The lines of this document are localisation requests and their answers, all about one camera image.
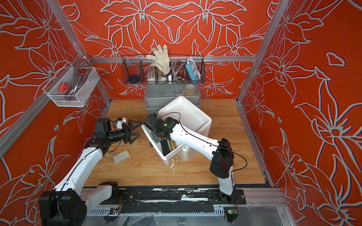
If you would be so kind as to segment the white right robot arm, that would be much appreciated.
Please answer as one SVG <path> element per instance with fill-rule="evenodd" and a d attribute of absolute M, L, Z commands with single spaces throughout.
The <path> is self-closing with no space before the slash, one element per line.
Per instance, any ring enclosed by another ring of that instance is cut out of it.
<path fill-rule="evenodd" d="M 149 114 L 143 126 L 155 133 L 160 139 L 181 142 L 204 155 L 210 163 L 210 172 L 218 178 L 221 193 L 231 196 L 234 193 L 232 170 L 234 152 L 230 142 L 211 139 L 188 129 L 178 120 L 167 117 L 165 120 L 155 114 Z"/>

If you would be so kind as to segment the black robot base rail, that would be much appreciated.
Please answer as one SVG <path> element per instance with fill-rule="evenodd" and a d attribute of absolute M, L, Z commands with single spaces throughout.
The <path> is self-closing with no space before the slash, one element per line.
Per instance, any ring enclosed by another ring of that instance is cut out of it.
<path fill-rule="evenodd" d="M 120 186 L 119 199 L 109 198 L 102 205 L 121 207 L 121 213 L 212 213 L 214 207 L 236 209 L 246 204 L 244 191 L 231 196 L 218 185 Z"/>

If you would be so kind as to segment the gold microphone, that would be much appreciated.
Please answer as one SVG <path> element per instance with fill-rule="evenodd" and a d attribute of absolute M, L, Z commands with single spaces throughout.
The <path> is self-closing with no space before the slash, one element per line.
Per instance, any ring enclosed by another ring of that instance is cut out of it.
<path fill-rule="evenodd" d="M 172 151 L 174 151 L 178 147 L 176 145 L 175 141 L 173 141 L 173 140 L 169 140 L 169 145 L 170 145 L 170 148 L 171 148 Z"/>

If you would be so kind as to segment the black microphone silver head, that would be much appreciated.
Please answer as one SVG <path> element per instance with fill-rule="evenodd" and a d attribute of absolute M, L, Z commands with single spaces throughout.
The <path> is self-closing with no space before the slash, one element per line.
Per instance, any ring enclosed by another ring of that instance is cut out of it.
<path fill-rule="evenodd" d="M 164 139 L 160 142 L 163 156 L 167 156 L 171 153 L 171 147 L 169 141 Z"/>

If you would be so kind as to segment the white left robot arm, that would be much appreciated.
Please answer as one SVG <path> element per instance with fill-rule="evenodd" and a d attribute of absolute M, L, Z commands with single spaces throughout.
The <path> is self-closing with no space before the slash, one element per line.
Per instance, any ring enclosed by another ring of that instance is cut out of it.
<path fill-rule="evenodd" d="M 119 203 L 121 197 L 117 182 L 105 182 L 82 194 L 82 189 L 97 163 L 114 143 L 132 144 L 140 137 L 133 131 L 141 122 L 119 118 L 113 121 L 101 118 L 95 123 L 95 132 L 85 145 L 81 156 L 51 191 L 39 198 L 43 226 L 80 226 L 87 214 L 102 202 Z"/>

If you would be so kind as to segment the white drawer cabinet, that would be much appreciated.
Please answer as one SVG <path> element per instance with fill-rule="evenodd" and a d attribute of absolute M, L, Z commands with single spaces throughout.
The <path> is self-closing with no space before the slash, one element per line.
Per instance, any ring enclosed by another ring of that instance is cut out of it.
<path fill-rule="evenodd" d="M 179 155 L 184 161 L 199 152 L 212 159 L 211 149 L 203 141 L 207 136 L 212 119 L 191 103 L 186 97 L 179 96 L 161 110 L 158 115 L 150 114 L 141 128 L 163 163 Z"/>

